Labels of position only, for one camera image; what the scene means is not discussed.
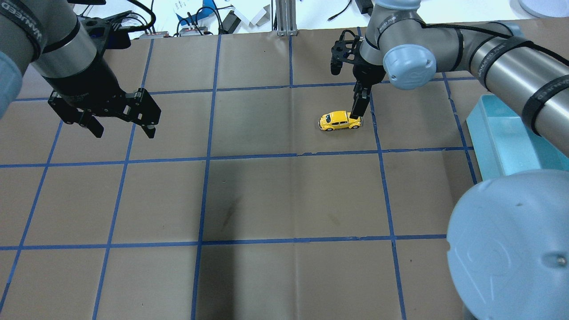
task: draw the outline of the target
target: metal post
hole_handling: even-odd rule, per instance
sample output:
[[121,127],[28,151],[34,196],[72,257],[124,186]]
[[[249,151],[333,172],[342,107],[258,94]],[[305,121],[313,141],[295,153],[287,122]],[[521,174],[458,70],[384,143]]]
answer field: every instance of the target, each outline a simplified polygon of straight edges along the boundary
[[277,35],[297,35],[295,0],[277,0]]

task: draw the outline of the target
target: car roof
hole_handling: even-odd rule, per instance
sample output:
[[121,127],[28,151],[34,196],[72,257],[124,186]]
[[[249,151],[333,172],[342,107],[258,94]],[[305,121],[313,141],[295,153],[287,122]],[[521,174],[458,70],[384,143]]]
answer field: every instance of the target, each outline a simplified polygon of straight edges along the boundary
[[342,111],[334,111],[330,113],[330,122],[340,122],[340,121],[347,121],[348,115],[345,110]]

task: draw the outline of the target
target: toy car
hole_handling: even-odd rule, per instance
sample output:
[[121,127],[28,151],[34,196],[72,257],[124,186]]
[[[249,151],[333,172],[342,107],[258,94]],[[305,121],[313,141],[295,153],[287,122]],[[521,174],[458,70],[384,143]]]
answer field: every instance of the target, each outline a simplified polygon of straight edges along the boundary
[[361,117],[351,119],[350,112],[345,110],[334,111],[323,115],[318,121],[318,127],[323,131],[357,129],[361,127]]

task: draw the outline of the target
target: light blue bin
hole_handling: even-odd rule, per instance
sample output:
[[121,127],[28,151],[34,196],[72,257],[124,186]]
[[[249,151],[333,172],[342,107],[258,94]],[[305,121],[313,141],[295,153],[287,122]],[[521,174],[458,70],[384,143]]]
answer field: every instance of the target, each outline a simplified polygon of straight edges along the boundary
[[495,95],[480,97],[467,124],[483,180],[534,169],[569,171],[569,159]]

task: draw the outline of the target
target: screw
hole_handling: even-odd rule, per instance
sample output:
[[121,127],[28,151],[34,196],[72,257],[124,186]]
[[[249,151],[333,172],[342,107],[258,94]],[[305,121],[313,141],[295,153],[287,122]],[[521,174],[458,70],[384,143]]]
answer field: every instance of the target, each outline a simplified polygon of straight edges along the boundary
[[557,263],[560,266],[566,266],[567,265],[567,258],[565,258],[564,256],[559,256],[559,257],[557,257]]

